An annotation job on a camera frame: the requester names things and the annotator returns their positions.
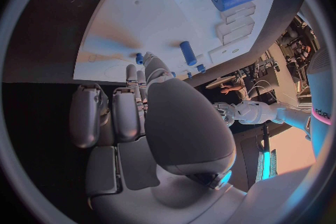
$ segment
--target blue led strip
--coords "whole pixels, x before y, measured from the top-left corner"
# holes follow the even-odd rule
[[[269,170],[270,170],[270,154],[269,152],[264,152],[263,180],[269,178]]]

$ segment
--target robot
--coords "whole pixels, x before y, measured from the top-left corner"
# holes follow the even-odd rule
[[[260,208],[277,208],[307,171],[268,178],[268,168],[248,193],[236,189],[229,183],[236,146],[228,126],[234,120],[272,120],[303,129],[319,154],[331,118],[331,87],[319,86],[331,76],[325,50],[314,55],[308,69],[311,113],[246,100],[213,105],[152,53],[143,65],[144,74],[127,68],[127,87],[114,91],[111,106],[98,85],[80,86],[73,95],[72,141],[94,146],[86,194],[104,223],[261,223]],[[269,145],[264,149],[266,166]],[[272,202],[263,196],[265,187]]]

